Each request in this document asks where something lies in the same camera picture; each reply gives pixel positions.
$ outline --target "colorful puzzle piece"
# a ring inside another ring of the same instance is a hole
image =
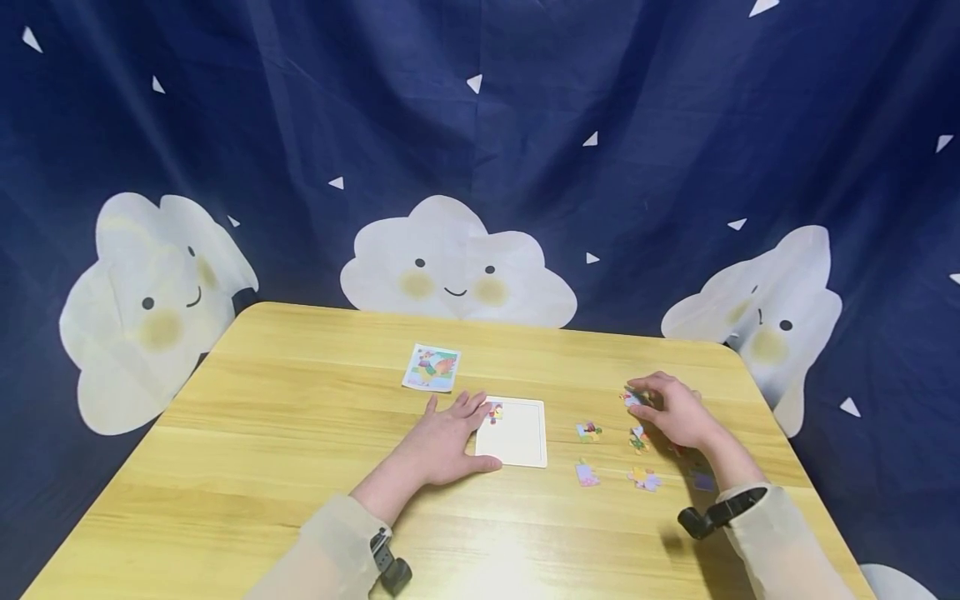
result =
[[[700,490],[701,492],[713,492],[713,477],[710,477],[708,473],[704,473],[699,470],[692,470],[690,474],[693,475],[694,490]]]
[[[592,488],[593,486],[600,485],[600,480],[597,479],[597,476],[593,474],[593,469],[584,463],[583,460],[581,460],[580,464],[576,466],[576,469],[577,479],[580,480],[581,488]]]
[[[634,452],[637,454],[645,454],[650,451],[650,438],[647,437],[647,434],[643,433],[635,435],[630,434],[630,445],[634,447]]]
[[[627,479],[633,481],[638,490],[646,490],[648,492],[656,492],[657,488],[663,485],[663,481],[651,468],[641,470],[639,467],[634,467],[633,472],[627,475]]]
[[[593,424],[593,421],[586,423],[577,423],[577,436],[582,444],[593,444],[600,441],[600,434],[603,429]]]
[[[487,416],[490,417],[491,425],[496,425],[497,421],[503,420],[503,404],[499,402],[494,404]]]

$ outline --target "cloud mouth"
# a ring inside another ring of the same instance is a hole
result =
[[[187,304],[186,307],[187,307],[187,308],[193,308],[194,306],[196,306],[197,304],[200,303],[200,299],[203,298],[203,297],[204,297],[204,290],[200,289],[200,286],[198,285],[198,286],[197,286],[197,299],[196,299],[196,300],[193,300],[192,302],[190,302],[189,304]]]

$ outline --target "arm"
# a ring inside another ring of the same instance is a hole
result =
[[[663,396],[663,409],[633,406],[630,412],[652,422],[674,444],[695,447],[710,463],[726,500],[751,488],[767,488],[749,511],[730,522],[727,537],[747,566],[761,600],[853,599],[783,488],[772,486],[753,457],[700,402],[700,394],[662,372],[630,385]]]
[[[427,484],[500,468],[492,456],[467,456],[467,439],[490,410],[487,395],[463,392],[445,411],[430,397],[423,417],[349,496],[334,496],[300,528],[293,548],[246,600],[360,600],[380,573],[371,539],[390,531],[407,502]]]

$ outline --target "puzzle reference card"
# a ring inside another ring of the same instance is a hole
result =
[[[477,429],[475,454],[489,454],[504,465],[546,468],[543,402],[487,396],[490,413]]]
[[[414,344],[403,385],[426,392],[450,392],[460,367],[460,352]]]

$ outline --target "hand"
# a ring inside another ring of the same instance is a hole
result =
[[[704,450],[727,430],[701,403],[700,393],[690,390],[676,377],[657,371],[652,375],[631,379],[627,385],[635,390],[651,390],[663,396],[663,409],[631,406],[630,414],[652,422],[677,445]]]
[[[408,464],[422,485],[440,486],[471,473],[498,470],[503,466],[499,459],[464,452],[470,434],[491,410],[486,400],[484,392],[476,396],[461,392],[450,408],[438,413],[437,397],[431,396],[423,417],[396,447],[393,456]]]

